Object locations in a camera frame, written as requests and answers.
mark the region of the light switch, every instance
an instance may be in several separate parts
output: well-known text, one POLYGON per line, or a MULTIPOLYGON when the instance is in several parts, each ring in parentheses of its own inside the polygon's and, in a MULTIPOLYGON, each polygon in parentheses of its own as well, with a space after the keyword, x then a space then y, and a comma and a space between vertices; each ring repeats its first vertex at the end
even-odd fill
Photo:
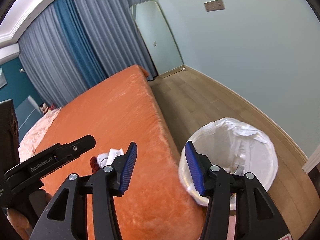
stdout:
POLYGON ((207 12, 225 9, 224 4, 223 4, 223 0, 215 0, 215 1, 211 1, 211 2, 206 2, 204 4, 204 6, 205 6, 205 9, 207 12))

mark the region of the curtain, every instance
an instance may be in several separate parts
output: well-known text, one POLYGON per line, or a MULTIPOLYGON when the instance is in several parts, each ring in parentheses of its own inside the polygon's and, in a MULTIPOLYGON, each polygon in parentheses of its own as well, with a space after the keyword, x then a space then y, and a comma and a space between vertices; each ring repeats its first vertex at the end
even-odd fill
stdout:
POLYGON ((93 87, 105 80, 107 74, 93 51, 73 0, 55 0, 53 6, 73 60, 88 86, 93 87))
POLYGON ((132 19, 130 6, 147 0, 74 0, 104 70, 111 76, 131 65, 157 75, 148 50, 132 19))
POLYGON ((64 106, 89 87, 68 52, 54 5, 49 5, 19 39, 19 58, 42 99, 64 106))
POLYGON ((65 106, 138 64, 157 75, 131 16, 145 0, 55 0, 19 39, 21 63, 43 100, 65 106))

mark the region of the metal screw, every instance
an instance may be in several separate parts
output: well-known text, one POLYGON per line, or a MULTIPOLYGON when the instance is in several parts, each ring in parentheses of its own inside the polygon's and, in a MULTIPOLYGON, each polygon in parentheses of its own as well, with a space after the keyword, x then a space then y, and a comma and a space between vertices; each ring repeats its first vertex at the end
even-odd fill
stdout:
POLYGON ((105 166, 105 167, 103 168, 103 171, 104 171, 104 172, 110 172, 110 171, 112 171, 112 170, 113 170, 112 166, 105 166))
POLYGON ((219 168, 219 166, 217 166, 217 165, 212 165, 212 166, 210 167, 210 170, 212 170, 212 171, 219 171, 220 168, 219 168))
POLYGON ((251 173, 251 172, 248 172, 248 173, 246 174, 246 177, 247 177, 248 179, 254 179, 254 174, 251 173))
POLYGON ((77 177, 78 177, 78 175, 75 174, 75 173, 72 173, 72 174, 69 175, 69 179, 70 180, 75 180, 77 177))

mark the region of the white trash bin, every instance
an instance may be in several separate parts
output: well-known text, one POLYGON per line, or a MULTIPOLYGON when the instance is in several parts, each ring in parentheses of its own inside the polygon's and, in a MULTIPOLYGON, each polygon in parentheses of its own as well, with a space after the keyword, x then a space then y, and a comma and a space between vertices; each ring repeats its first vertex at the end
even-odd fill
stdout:
MULTIPOLYGON (((278 159, 270 138, 255 127, 234 118, 211 122, 189 139, 196 151, 207 155, 212 164, 227 172, 244 175, 254 173, 268 191, 278 171, 278 159)), ((192 182, 184 148, 179 163, 179 179, 199 205, 208 206, 209 199, 201 197, 192 182)), ((236 198, 231 197, 230 210, 236 209, 236 198)))

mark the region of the wooden floor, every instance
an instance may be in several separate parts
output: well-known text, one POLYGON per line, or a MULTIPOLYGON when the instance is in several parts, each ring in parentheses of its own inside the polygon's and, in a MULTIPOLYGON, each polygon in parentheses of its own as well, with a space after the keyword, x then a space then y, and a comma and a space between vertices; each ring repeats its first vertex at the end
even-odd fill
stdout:
POLYGON ((205 124, 234 117, 264 131, 278 155, 279 170, 269 194, 280 210, 293 239, 308 228, 320 208, 320 199, 308 175, 302 170, 305 158, 297 147, 281 136, 268 118, 230 90, 188 69, 166 78, 157 77, 150 86, 181 151, 189 137, 205 124))

